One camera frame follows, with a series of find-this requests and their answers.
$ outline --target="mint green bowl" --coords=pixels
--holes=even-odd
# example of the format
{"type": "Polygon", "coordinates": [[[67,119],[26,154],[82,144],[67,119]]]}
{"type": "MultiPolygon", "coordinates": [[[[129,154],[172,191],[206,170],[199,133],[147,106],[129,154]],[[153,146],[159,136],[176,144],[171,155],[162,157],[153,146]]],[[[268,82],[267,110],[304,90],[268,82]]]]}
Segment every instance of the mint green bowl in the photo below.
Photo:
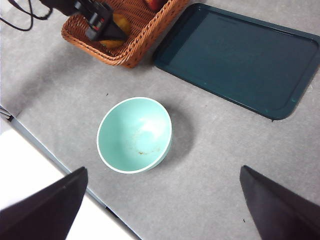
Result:
{"type": "Polygon", "coordinates": [[[167,155],[172,124],[166,109],[147,97],[115,105],[103,118],[96,145],[103,162],[123,174],[147,171],[167,155]]]}

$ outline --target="dark green tray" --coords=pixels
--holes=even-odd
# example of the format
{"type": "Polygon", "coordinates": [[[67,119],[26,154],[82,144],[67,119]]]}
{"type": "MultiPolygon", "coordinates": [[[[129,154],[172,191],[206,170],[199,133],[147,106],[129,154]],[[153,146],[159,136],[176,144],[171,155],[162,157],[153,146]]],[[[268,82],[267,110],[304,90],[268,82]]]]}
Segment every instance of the dark green tray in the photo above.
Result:
{"type": "Polygon", "coordinates": [[[320,37],[221,10],[189,6],[155,65],[272,120],[289,116],[320,63],[320,37]]]}

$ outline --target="wire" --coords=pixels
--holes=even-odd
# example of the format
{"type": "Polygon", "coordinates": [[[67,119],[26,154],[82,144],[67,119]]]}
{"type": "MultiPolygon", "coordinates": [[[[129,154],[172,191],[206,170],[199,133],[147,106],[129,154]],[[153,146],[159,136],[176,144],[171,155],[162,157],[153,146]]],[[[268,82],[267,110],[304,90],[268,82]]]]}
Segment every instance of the wire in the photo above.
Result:
{"type": "Polygon", "coordinates": [[[2,17],[0,17],[0,21],[4,22],[5,24],[9,25],[10,27],[14,28],[14,29],[17,29],[19,31],[23,31],[23,32],[27,32],[27,31],[30,31],[34,25],[34,18],[35,19],[38,19],[38,20],[47,20],[48,17],[51,15],[51,13],[53,12],[53,9],[50,8],[49,9],[49,12],[45,15],[45,16],[37,16],[33,13],[33,9],[32,9],[32,4],[31,4],[31,0],[28,0],[28,3],[29,3],[29,9],[30,9],[30,12],[27,12],[26,10],[24,10],[22,7],[19,6],[19,4],[17,4],[14,0],[8,0],[8,2],[14,6],[16,9],[20,10],[21,12],[25,13],[25,14],[28,14],[30,16],[30,26],[28,28],[20,28],[20,27],[17,27],[15,25],[13,25],[12,23],[4,20],[2,17]]]}

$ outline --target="wicker basket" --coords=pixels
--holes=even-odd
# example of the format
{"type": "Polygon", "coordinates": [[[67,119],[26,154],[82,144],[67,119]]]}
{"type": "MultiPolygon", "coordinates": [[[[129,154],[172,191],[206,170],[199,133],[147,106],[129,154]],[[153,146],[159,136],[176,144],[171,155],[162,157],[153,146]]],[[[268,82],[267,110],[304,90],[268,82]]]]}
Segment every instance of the wicker basket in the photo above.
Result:
{"type": "Polygon", "coordinates": [[[148,10],[143,0],[106,0],[115,13],[123,14],[131,23],[128,40],[118,48],[108,49],[99,42],[90,41],[85,35],[88,24],[81,15],[69,17],[61,34],[65,40],[106,64],[133,68],[188,1],[168,0],[155,13],[148,10]]]}

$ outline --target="gray table surface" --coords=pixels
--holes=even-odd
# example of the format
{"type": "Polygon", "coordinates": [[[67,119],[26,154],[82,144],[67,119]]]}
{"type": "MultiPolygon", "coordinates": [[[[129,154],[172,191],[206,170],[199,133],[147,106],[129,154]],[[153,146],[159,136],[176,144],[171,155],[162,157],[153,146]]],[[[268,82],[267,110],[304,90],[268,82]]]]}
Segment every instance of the gray table surface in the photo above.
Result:
{"type": "MultiPolygon", "coordinates": [[[[320,35],[319,0],[198,2],[320,35]]],[[[3,16],[27,24],[15,13],[3,16]]],[[[1,24],[1,105],[68,169],[86,166],[89,188],[142,239],[258,239],[242,165],[320,204],[319,71],[294,113],[272,122],[153,66],[164,34],[139,66],[126,69],[64,41],[65,20],[55,11],[31,32],[1,24]],[[96,134],[113,105],[136,96],[167,108],[174,137],[160,165],[125,175],[100,160],[96,134]]]]}

